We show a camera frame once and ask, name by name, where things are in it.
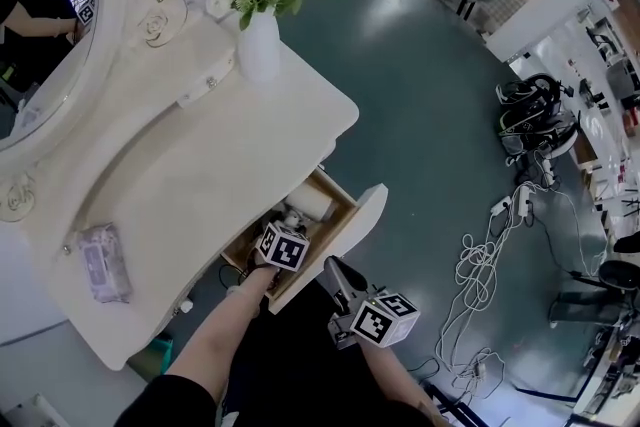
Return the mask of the person's right forearm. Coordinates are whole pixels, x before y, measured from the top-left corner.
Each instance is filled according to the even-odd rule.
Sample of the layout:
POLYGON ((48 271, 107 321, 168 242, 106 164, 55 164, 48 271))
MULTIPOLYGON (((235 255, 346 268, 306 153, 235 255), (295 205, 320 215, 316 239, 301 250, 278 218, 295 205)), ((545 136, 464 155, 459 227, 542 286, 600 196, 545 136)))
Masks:
POLYGON ((441 427, 444 418, 438 408, 402 365, 392 349, 380 348, 362 339, 358 339, 358 344, 385 397, 411 406, 426 416, 435 427, 441 427))

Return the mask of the black round stool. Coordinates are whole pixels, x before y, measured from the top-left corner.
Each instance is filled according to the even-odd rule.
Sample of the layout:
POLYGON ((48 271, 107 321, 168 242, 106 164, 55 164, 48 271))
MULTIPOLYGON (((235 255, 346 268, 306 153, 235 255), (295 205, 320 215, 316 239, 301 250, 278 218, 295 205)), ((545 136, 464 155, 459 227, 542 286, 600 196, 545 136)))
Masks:
POLYGON ((560 292, 552 302, 550 324, 581 323, 615 327, 640 317, 640 267, 625 261, 609 260, 599 266, 597 276, 570 271, 573 281, 594 291, 560 292))

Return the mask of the person's black clothing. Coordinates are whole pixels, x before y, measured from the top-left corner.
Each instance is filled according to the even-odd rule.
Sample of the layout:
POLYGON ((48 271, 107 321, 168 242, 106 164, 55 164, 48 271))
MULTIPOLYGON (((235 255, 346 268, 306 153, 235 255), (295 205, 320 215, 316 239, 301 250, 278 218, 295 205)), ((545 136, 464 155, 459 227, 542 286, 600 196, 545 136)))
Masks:
POLYGON ((272 316, 266 293, 234 355, 219 403, 167 372, 149 382, 114 427, 435 427, 385 397, 358 342, 338 350, 326 330, 332 302, 313 284, 302 304, 272 316))

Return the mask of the person's left forearm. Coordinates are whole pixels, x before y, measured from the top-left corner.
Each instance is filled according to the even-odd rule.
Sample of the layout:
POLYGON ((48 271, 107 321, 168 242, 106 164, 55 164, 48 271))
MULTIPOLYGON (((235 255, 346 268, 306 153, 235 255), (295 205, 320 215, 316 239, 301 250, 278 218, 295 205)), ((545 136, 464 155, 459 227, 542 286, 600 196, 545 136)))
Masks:
POLYGON ((264 264, 209 313, 167 373, 202 386, 216 403, 225 391, 234 355, 277 269, 264 264))

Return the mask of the purple wet wipes pack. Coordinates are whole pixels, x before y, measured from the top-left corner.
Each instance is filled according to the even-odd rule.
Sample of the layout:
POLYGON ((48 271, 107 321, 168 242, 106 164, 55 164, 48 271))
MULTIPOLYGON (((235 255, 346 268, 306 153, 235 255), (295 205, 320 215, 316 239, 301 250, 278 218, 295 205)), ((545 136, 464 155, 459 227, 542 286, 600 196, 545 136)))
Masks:
POLYGON ((77 246, 93 298, 99 303, 128 303, 133 289, 116 227, 109 223, 84 230, 77 246))

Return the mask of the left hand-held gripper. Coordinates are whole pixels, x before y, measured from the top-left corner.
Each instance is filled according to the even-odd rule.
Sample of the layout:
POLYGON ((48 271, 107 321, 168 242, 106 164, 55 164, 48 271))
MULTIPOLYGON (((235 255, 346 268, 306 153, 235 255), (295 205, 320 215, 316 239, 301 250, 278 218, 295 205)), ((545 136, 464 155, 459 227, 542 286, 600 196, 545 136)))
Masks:
POLYGON ((261 219, 262 234, 255 249, 268 264, 297 272, 310 247, 304 218, 295 210, 272 211, 261 219))

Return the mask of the cream hair dryer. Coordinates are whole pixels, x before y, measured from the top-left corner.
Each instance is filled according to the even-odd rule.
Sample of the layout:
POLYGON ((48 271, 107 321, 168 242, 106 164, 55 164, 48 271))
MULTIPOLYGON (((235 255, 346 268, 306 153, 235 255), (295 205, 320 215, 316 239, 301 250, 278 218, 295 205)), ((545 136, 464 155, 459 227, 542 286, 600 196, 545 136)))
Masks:
POLYGON ((312 223, 323 224, 330 219, 334 210, 334 200, 326 193, 303 183, 283 200, 286 207, 284 225, 299 230, 312 223))

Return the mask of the wooden drawer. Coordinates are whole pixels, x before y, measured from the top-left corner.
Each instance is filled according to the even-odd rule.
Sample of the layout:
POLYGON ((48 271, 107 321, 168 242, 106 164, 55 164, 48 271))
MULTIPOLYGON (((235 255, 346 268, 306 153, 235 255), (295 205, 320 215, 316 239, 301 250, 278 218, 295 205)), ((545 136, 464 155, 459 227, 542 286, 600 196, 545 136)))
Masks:
POLYGON ((232 231, 211 260, 218 259, 238 269, 245 267, 249 251, 257 238, 262 217, 284 205, 284 198, 303 183, 328 194, 335 210, 323 224, 306 227, 310 247, 297 272, 285 271, 272 291, 267 293, 269 310, 279 313, 302 289, 320 275, 329 256, 342 257, 358 245, 381 218, 388 198, 388 188, 379 183, 353 198, 330 175, 319 167, 301 173, 289 170, 254 179, 225 210, 220 227, 232 231))

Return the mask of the teal rolled mat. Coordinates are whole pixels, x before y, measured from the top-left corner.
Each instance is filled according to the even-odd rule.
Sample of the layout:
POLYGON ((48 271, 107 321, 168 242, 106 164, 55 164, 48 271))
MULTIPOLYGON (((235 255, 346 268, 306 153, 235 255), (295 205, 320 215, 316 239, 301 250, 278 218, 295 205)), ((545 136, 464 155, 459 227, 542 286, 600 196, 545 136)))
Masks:
POLYGON ((145 348, 131 356, 127 364, 145 381, 163 375, 169 368, 173 352, 173 341, 154 338, 145 348))

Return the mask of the oval white-framed mirror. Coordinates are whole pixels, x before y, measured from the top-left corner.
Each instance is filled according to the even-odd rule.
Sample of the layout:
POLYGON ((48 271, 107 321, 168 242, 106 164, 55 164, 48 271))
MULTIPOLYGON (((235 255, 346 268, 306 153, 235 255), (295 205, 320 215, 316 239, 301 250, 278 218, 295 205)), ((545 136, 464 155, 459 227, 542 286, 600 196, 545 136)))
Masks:
POLYGON ((96 0, 0 0, 0 149, 43 123, 51 102, 39 90, 86 52, 95 10, 96 0))

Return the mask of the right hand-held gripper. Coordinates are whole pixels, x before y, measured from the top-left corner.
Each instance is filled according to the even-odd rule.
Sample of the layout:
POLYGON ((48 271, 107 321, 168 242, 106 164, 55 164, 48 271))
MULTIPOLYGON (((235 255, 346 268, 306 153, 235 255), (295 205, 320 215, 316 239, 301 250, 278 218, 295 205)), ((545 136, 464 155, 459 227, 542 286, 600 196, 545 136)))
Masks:
MULTIPOLYGON (((324 273, 337 303, 348 303, 368 290, 366 278, 334 255, 324 261, 324 273)), ((328 330, 339 350, 352 345, 356 337, 385 348, 403 341, 419 317, 418 308, 404 295, 383 291, 365 298, 354 313, 334 314, 328 330)))

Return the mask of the pile of black headgear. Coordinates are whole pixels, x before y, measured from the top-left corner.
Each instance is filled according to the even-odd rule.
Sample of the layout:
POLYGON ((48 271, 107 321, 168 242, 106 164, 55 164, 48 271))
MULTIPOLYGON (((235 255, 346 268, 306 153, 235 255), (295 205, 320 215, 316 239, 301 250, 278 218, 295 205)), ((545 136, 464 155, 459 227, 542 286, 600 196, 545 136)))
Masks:
POLYGON ((548 160, 568 152, 579 135, 579 118, 562 104, 575 91, 548 74, 534 74, 495 88, 501 106, 497 136, 510 167, 539 152, 548 160))

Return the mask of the white vase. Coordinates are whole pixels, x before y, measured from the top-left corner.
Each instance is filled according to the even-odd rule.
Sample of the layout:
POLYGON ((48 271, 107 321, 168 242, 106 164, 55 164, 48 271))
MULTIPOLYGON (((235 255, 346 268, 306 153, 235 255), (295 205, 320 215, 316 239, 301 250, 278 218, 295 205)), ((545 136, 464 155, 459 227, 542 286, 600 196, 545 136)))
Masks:
POLYGON ((280 70, 280 34, 272 8, 254 12, 238 37, 237 56, 241 74, 253 82, 269 82, 280 70))

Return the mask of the white dressing table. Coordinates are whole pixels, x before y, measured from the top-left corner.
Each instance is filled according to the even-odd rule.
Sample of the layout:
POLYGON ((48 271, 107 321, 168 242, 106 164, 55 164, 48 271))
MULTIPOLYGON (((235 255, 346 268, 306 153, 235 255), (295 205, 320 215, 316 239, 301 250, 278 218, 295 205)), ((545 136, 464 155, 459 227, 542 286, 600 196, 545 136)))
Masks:
POLYGON ((320 167, 356 104, 285 45, 271 82, 233 70, 186 108, 235 20, 188 0, 96 0, 80 46, 39 90, 43 123, 0 149, 0 346, 70 322, 121 369, 177 312, 230 234, 225 210, 254 179, 320 167), (78 234, 112 223, 128 303, 91 293, 78 234))

